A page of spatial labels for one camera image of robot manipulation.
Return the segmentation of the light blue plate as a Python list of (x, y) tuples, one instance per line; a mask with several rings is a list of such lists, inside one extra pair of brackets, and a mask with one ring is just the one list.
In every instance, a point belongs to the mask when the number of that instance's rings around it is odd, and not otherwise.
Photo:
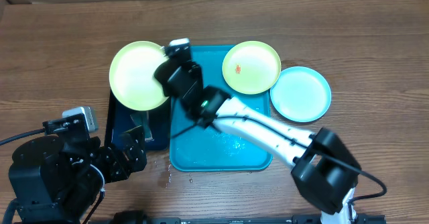
[(281, 71), (270, 89), (271, 102), (290, 121), (308, 123), (320, 119), (329, 109), (332, 91), (321, 73), (304, 66)]

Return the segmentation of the yellow-green plate bottom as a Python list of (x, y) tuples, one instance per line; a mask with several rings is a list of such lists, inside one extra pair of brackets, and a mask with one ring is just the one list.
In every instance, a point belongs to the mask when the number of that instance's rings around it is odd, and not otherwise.
[(136, 111), (149, 111), (168, 100), (155, 70), (167, 57), (164, 49), (153, 42), (132, 42), (120, 49), (109, 70), (109, 84), (116, 99)]

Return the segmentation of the yellow-green plate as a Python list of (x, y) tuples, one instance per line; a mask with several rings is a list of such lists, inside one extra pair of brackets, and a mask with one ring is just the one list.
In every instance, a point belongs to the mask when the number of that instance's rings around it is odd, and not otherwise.
[(246, 41), (233, 46), (222, 63), (225, 82), (235, 91), (256, 95), (270, 89), (280, 76), (282, 63), (268, 44)]
[(120, 49), (109, 70), (109, 84), (116, 99), (136, 111), (149, 111), (168, 100), (155, 70), (167, 57), (164, 49), (153, 42), (132, 42)]

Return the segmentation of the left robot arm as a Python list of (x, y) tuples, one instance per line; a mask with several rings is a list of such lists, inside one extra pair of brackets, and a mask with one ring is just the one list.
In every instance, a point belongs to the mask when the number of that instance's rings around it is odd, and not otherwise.
[(43, 126), (44, 136), (20, 145), (12, 155), (8, 176), (15, 198), (3, 223), (11, 223), (15, 214), (22, 223), (79, 223), (104, 199), (106, 184), (126, 180), (147, 164), (142, 126), (120, 135), (122, 150), (91, 137), (83, 114)]

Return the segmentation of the dark green sponge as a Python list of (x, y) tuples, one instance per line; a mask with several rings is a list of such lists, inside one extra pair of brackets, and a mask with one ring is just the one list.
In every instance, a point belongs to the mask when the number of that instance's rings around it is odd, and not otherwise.
[(130, 117), (135, 126), (141, 126), (143, 128), (145, 141), (153, 141), (153, 134), (149, 126), (149, 113), (147, 111), (136, 111), (132, 113)]

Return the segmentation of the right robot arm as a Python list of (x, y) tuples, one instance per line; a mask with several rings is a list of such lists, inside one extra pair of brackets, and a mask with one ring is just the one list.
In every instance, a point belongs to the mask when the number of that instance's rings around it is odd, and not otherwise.
[(264, 149), (290, 169), (301, 196), (321, 210), (321, 223), (355, 223), (353, 195), (361, 169), (339, 136), (314, 133), (267, 117), (224, 90), (203, 85), (190, 44), (170, 45), (155, 71), (164, 94), (179, 100), (195, 126), (213, 127)]

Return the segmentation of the yellow-green plate top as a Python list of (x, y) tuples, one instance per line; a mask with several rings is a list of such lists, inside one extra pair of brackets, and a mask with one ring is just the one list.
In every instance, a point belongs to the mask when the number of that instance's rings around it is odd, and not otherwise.
[(282, 63), (268, 44), (246, 41), (233, 46), (222, 63), (225, 82), (235, 91), (256, 95), (270, 89), (280, 76)]

